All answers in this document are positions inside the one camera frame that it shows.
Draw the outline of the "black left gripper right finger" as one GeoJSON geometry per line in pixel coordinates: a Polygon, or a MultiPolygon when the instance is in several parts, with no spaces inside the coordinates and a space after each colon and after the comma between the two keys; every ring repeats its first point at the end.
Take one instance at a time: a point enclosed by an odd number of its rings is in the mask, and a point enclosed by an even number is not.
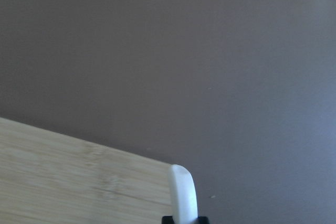
{"type": "Polygon", "coordinates": [[[210,221],[207,216],[198,216],[196,223],[197,224],[210,224],[210,221]]]}

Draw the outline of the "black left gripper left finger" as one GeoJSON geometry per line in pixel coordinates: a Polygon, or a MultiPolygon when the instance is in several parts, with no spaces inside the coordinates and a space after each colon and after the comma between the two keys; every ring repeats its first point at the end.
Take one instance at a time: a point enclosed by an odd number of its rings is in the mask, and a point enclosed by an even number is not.
{"type": "Polygon", "coordinates": [[[175,224],[173,216],[163,216],[161,218],[161,224],[175,224]]]}

